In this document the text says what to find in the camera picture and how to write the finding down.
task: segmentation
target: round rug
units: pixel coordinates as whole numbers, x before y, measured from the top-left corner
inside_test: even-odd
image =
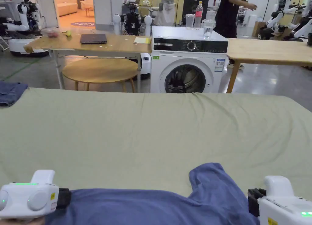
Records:
[[[94,22],[74,22],[74,23],[71,23],[70,25],[80,26],[80,27],[94,27],[95,23]]]

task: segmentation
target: bed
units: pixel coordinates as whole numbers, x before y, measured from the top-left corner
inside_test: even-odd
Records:
[[[244,193],[283,175],[312,199],[312,115],[286,97],[29,88],[0,123],[1,185],[53,169],[60,187],[187,197],[188,173],[219,162]]]

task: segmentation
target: doorway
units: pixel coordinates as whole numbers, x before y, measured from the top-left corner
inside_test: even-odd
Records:
[[[95,28],[93,0],[54,0],[60,28]]]

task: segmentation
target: plastic bottle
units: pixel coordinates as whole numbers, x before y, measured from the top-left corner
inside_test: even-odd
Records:
[[[202,17],[203,17],[203,5],[202,4],[203,2],[199,1],[199,5],[196,8],[194,28],[200,28],[200,24],[202,22]]]

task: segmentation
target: washing machine label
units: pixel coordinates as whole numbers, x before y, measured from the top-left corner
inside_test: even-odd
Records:
[[[224,58],[219,58],[217,59],[217,64],[215,68],[215,72],[222,72],[225,64],[225,59]]]

